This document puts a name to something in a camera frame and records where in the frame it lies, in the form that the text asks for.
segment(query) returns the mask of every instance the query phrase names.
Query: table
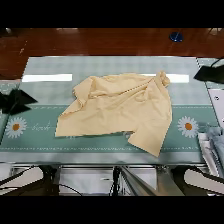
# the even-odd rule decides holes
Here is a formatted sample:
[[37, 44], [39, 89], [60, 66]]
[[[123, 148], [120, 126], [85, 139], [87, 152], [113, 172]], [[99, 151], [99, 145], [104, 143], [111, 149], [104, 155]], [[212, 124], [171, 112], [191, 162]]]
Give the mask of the table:
[[[130, 145], [129, 133], [103, 136], [55, 138], [58, 115], [74, 100], [72, 88], [88, 76], [104, 76], [136, 72], [188, 75], [187, 83], [172, 83], [169, 94], [173, 121], [166, 135], [159, 158]], [[21, 82], [20, 89], [36, 100], [32, 110], [12, 116], [27, 122], [27, 129], [18, 138], [4, 133], [0, 146], [1, 162], [63, 164], [195, 164], [203, 163], [197, 138], [188, 138], [178, 131], [183, 117], [196, 120], [199, 131], [207, 125], [218, 125], [216, 115], [203, 82], [193, 77], [199, 70], [194, 57], [148, 56], [65, 56], [29, 58], [24, 76], [73, 74], [70, 82]]]

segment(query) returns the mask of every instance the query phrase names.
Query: beige t-shirt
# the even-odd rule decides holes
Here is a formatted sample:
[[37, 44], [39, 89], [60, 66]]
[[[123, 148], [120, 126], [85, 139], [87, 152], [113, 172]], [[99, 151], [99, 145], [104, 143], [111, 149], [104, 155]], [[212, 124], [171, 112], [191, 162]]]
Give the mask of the beige t-shirt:
[[128, 142], [159, 156], [172, 120], [165, 72], [90, 76], [74, 87], [77, 99], [58, 117], [55, 136], [134, 132]]

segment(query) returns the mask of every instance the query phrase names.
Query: wooden floor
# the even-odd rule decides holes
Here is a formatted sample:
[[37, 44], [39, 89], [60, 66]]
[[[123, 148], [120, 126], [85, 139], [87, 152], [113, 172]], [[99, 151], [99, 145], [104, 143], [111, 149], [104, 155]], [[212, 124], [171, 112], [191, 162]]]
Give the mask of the wooden floor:
[[[0, 79], [17, 79], [30, 56], [129, 55], [195, 56], [224, 55], [221, 28], [26, 28], [16, 36], [0, 38]], [[179, 31], [184, 40], [169, 39]]]

